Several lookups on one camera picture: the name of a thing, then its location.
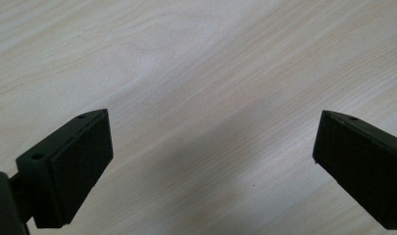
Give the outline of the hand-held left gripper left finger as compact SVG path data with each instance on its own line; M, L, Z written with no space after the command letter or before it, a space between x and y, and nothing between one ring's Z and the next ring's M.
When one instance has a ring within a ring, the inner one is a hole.
M71 223L113 158L106 109L74 117L17 158L39 228Z

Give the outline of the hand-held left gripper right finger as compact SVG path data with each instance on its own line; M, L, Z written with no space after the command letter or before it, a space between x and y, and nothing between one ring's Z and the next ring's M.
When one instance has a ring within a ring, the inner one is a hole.
M380 225L397 230L397 137L357 117L324 111L313 159Z

